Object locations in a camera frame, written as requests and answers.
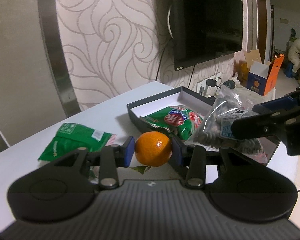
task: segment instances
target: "power outlet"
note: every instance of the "power outlet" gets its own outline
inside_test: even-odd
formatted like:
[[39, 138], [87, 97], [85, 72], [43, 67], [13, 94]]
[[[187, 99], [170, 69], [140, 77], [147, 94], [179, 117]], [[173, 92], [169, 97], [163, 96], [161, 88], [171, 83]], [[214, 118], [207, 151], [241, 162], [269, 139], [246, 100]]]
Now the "power outlet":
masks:
[[198, 82], [198, 83], [197, 83], [197, 93], [200, 93], [200, 87], [204, 87], [204, 89], [203, 89], [203, 90], [204, 90], [204, 93], [202, 94], [202, 95], [204, 95], [204, 96], [205, 96], [206, 94], [209, 94], [209, 96], [211, 96], [212, 94], [214, 94], [214, 93], [216, 92], [216, 90], [217, 90], [218, 87], [212, 88], [212, 87], [209, 87], [209, 86], [207, 85], [207, 80], [208, 80], [209, 78], [215, 79], [215, 80], [217, 81], [217, 85], [219, 86], [219, 85], [220, 85], [220, 81], [221, 81], [221, 79], [219, 79], [219, 78], [221, 78], [221, 72], [218, 72], [217, 74], [212, 75], [212, 76], [206, 78], [205, 80], [202, 80], [202, 81]]

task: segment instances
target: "person in white coat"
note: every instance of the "person in white coat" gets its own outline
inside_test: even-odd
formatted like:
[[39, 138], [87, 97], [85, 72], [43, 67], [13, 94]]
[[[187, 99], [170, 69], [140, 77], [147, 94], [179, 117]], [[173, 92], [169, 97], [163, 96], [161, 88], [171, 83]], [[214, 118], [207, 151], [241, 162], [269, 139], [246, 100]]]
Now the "person in white coat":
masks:
[[289, 49], [288, 59], [293, 63], [293, 77], [297, 77], [300, 68], [300, 38], [296, 39]]

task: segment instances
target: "green snack bag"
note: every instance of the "green snack bag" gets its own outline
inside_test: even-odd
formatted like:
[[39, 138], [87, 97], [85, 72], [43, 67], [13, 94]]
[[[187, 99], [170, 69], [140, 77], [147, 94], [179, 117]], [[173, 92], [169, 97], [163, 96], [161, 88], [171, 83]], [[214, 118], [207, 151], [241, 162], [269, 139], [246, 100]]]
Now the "green snack bag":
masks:
[[99, 151], [103, 146], [111, 145], [115, 138], [115, 134], [77, 123], [64, 123], [38, 160], [51, 162], [79, 147], [86, 147], [89, 152]]
[[168, 106], [140, 119], [153, 130], [188, 140], [203, 118], [185, 106]]

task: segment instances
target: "tv screen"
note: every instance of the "tv screen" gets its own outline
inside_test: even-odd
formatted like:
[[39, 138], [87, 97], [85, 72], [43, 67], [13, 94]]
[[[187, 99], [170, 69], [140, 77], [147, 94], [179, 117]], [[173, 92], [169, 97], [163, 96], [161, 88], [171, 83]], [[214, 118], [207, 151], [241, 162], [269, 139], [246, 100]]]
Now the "tv screen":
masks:
[[242, 49], [242, 0], [173, 0], [175, 70]]

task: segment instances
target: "patterned wallpaper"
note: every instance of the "patterned wallpaper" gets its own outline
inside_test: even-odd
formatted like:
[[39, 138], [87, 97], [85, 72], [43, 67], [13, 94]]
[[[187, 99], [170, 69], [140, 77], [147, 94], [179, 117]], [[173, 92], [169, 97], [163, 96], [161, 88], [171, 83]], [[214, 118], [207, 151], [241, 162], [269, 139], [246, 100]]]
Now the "patterned wallpaper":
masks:
[[[171, 0], [56, 0], [60, 36], [71, 81], [82, 110], [155, 80], [162, 50], [170, 39], [167, 11]], [[247, 0], [243, 0], [247, 41]], [[221, 71], [232, 74], [243, 53], [195, 67], [190, 88]], [[192, 67], [175, 72], [170, 43], [159, 80], [188, 86]]]

